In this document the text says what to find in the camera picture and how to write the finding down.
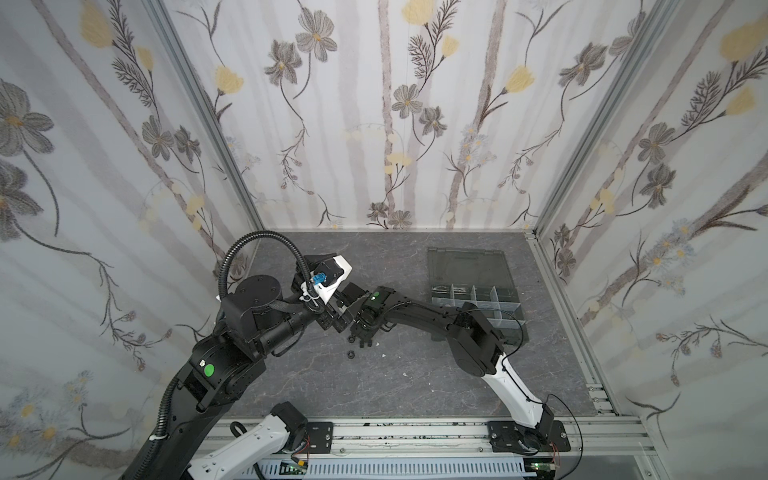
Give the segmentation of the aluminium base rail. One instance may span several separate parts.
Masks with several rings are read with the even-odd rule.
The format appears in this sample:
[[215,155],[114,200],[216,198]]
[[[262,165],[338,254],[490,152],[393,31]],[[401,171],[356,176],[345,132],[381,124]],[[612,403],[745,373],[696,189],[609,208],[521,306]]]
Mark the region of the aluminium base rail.
[[[343,458],[507,458],[522,459],[535,479],[665,479],[657,449],[635,417],[559,417],[572,444],[570,452],[521,456],[494,453],[482,417],[313,418],[333,422],[330,454],[272,454],[260,460],[285,460],[309,466],[315,459]],[[243,479],[264,478],[257,468]]]

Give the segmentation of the green plastic organizer box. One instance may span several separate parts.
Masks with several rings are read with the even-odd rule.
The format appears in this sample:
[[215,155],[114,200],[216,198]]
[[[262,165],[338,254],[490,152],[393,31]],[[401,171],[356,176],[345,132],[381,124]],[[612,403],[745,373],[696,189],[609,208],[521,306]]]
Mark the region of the green plastic organizer box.
[[501,330],[507,345],[529,341],[519,293],[502,251],[431,247],[427,263],[433,304],[460,307],[469,302]]

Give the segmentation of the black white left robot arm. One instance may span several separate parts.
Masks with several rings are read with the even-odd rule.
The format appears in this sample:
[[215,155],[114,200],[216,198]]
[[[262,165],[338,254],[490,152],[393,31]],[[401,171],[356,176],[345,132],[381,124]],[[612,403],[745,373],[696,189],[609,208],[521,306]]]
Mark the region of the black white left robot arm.
[[299,294],[284,297],[269,275],[245,279],[221,299],[211,334],[198,341],[163,393],[154,429],[123,473],[125,479],[233,479],[261,459],[292,451],[304,441],[306,417],[282,402],[255,427],[227,445],[196,454],[218,421],[264,373],[266,360],[287,350],[312,323],[344,329],[343,309],[364,297],[353,283],[338,285],[314,312]]

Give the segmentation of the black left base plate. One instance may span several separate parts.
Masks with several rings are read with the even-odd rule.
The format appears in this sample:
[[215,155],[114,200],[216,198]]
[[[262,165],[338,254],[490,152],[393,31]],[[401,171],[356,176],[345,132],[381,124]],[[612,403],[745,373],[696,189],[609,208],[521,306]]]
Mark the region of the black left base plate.
[[330,454],[334,438],[333,422],[309,422],[292,454]]

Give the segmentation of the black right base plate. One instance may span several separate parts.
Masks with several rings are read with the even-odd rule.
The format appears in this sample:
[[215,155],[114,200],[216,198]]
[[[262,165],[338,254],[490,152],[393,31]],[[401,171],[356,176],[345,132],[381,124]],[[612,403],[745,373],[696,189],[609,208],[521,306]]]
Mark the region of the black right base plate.
[[530,428],[514,421],[486,423],[488,440],[494,453],[534,456],[539,453],[570,452],[572,446],[561,421]]

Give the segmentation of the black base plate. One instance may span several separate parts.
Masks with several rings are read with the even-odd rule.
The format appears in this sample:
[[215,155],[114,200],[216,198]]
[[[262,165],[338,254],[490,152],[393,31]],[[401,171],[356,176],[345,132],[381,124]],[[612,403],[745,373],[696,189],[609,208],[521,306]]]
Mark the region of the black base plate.
[[494,453],[534,456],[539,453],[570,452],[572,446],[561,421],[530,428],[514,421],[486,423],[488,440]]
[[292,454],[330,454],[334,438],[333,422],[309,422]]

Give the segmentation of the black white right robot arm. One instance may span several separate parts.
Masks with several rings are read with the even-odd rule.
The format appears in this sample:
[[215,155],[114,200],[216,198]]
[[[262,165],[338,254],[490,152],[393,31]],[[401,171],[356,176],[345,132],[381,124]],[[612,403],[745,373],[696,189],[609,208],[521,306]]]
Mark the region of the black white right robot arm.
[[340,309],[351,336],[364,346],[376,333],[397,325],[444,338],[458,367],[483,380],[510,413],[509,420],[487,423],[494,452],[534,456],[572,449],[564,424],[514,370],[511,355],[504,351],[503,334],[479,307],[469,302],[459,307],[432,305],[388,287],[367,292],[355,284],[345,287],[333,305]]

